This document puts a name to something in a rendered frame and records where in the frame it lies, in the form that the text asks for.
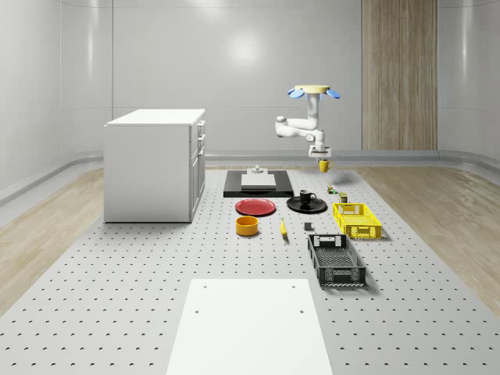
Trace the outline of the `black plate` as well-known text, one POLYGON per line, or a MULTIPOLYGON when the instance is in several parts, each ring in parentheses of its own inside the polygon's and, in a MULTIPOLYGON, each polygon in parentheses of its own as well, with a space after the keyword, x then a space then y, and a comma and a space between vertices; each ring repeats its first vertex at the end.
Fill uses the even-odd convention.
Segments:
POLYGON ((327 210, 327 204, 320 198, 312 198, 310 203, 302 203, 300 197, 292 197, 287 200, 287 207, 298 213, 315 214, 327 210))

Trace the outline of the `drone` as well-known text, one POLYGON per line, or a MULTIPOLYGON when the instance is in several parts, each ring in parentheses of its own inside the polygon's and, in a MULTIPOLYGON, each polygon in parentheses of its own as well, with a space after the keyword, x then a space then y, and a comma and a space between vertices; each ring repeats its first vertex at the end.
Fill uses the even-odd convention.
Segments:
POLYGON ((340 98, 341 96, 328 85, 295 85, 292 89, 287 91, 291 98, 301 98, 304 94, 326 94, 332 98, 340 98))

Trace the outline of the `red plate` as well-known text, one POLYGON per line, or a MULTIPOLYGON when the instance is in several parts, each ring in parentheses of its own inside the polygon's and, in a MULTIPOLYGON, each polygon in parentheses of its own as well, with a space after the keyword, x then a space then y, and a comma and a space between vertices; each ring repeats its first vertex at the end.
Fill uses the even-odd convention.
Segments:
POLYGON ((248 198, 237 202, 235 209, 245 216, 268 216, 276 211, 276 206, 267 199, 248 198))

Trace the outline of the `yellow basket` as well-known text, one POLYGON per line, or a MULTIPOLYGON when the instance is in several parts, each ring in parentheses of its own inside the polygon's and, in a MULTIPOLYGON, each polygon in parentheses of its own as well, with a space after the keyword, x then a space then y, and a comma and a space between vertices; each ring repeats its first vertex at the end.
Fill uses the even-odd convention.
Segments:
POLYGON ((381 238, 381 223, 364 203, 334 203, 333 216, 350 238, 381 238))

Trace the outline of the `black stove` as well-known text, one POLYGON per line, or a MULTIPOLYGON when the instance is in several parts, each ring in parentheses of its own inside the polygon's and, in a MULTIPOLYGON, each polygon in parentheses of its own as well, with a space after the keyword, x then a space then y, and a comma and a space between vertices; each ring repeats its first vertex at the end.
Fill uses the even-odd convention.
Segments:
POLYGON ((254 168, 229 170, 223 190, 224 198, 291 198, 294 196, 285 170, 254 168))

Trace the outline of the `yellow bowl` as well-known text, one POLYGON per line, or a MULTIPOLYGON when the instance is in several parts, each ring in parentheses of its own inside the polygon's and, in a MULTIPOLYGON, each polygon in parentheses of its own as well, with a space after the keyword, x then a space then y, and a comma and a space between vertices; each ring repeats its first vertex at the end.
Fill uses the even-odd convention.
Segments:
POLYGON ((240 216, 236 219, 236 232, 241 236, 250 237, 258 233, 259 221, 254 216, 240 216))

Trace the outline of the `dark grey basket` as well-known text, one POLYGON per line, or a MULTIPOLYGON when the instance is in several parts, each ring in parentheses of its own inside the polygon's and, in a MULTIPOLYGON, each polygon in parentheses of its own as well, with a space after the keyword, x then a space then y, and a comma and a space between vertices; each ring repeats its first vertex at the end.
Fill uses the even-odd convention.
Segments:
POLYGON ((309 254, 320 284, 364 285, 366 266, 345 234, 310 234, 309 254))

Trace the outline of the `white cabinet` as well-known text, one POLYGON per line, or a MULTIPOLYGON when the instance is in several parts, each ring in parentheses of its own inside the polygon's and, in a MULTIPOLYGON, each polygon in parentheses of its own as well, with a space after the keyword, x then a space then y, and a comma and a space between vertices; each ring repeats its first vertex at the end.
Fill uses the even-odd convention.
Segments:
POLYGON ((190 223, 205 185, 204 109, 138 109, 104 127, 104 220, 190 223))

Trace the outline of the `white board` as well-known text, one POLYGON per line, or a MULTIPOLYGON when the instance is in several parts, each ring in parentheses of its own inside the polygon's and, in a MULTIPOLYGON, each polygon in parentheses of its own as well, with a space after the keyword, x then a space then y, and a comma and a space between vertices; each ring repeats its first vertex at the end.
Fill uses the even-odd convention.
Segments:
POLYGON ((332 375, 309 282, 192 280, 166 375, 332 375))

